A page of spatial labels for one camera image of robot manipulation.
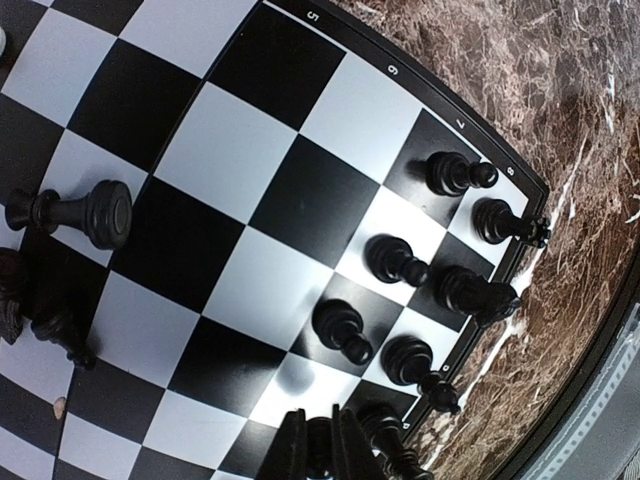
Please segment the black pawn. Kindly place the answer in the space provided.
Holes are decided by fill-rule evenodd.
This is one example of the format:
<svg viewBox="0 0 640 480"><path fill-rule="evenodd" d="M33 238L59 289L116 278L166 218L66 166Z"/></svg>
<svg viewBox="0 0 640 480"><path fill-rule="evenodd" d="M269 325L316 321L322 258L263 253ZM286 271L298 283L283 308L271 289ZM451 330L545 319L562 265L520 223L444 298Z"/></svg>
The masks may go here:
<svg viewBox="0 0 640 480"><path fill-rule="evenodd" d="M469 188L489 189L498 178L498 170L491 163L471 162L457 152L437 152L426 161L426 184L441 196L460 197Z"/></svg>

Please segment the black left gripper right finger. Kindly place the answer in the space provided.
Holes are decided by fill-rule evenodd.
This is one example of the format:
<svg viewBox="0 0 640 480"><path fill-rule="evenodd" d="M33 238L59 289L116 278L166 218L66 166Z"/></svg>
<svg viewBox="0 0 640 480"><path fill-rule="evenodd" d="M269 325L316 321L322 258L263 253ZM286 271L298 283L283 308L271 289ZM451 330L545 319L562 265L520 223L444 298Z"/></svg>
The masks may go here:
<svg viewBox="0 0 640 480"><path fill-rule="evenodd" d="M383 478L356 415L338 404L332 406L331 455L334 479Z"/></svg>

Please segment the black chess piece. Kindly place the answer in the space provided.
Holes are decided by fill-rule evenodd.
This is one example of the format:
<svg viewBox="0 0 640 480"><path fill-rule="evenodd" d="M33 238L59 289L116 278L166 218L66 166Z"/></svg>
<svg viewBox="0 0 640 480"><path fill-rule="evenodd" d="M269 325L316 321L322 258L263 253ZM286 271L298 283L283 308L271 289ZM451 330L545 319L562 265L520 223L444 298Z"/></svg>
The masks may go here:
<svg viewBox="0 0 640 480"><path fill-rule="evenodd" d="M449 311L471 316L480 328L505 320L522 304L509 283L489 282L462 266L450 266L436 274L434 297Z"/></svg>
<svg viewBox="0 0 640 480"><path fill-rule="evenodd" d="M13 231L33 227L51 235L65 226L82 232L99 250L123 247L132 219L130 189L117 180L102 180L85 196L67 200L54 189L33 195L16 189L5 208L6 223Z"/></svg>
<svg viewBox="0 0 640 480"><path fill-rule="evenodd" d="M456 388L432 369L433 351L414 335L392 338L382 350L381 365L389 380L399 386L415 385L418 393L439 413L461 412Z"/></svg>

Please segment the black white chessboard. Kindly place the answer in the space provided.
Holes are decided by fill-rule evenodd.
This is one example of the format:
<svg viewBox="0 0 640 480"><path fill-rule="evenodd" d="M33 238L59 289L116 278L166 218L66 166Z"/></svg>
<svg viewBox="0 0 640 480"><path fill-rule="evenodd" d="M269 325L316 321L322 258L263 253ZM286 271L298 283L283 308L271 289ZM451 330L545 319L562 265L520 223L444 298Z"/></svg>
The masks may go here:
<svg viewBox="0 0 640 480"><path fill-rule="evenodd" d="M251 479L284 415L386 402L405 439L433 418L381 367L414 335L451 378L480 332L428 287L378 281L367 241L389 234L441 269L509 281L525 248L491 245L481 198L539 214L541 177L428 71L323 1L5 1L1 194L125 183L116 251L80 231L3 228L37 289L74 309L95 367L27 325L1 346L5 479ZM498 170L441 196L426 161ZM365 365L312 328L324 300L362 316Z"/></svg>

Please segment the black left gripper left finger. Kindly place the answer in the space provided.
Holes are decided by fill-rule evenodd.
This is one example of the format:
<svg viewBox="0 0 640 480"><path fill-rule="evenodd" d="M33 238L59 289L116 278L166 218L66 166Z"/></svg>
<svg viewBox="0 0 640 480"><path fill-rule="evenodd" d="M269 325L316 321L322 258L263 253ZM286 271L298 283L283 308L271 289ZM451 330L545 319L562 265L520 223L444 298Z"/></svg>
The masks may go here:
<svg viewBox="0 0 640 480"><path fill-rule="evenodd" d="M255 479L305 479L307 444L305 411L298 409L287 412L259 467Z"/></svg>

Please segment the black pawn file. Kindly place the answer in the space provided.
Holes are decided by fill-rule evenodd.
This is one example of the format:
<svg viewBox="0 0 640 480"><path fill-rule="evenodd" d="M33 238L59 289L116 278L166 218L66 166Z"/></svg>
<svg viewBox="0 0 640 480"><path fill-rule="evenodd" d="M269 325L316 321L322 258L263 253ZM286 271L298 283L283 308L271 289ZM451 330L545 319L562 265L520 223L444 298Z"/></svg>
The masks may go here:
<svg viewBox="0 0 640 480"><path fill-rule="evenodd" d="M408 242L396 236L379 234L370 238L364 258L371 274L386 284L404 282L421 287L429 279L429 265L413 254Z"/></svg>
<svg viewBox="0 0 640 480"><path fill-rule="evenodd" d="M362 316L344 300L319 302L312 313L312 328L326 348L340 351L352 364L365 365L373 357Z"/></svg>

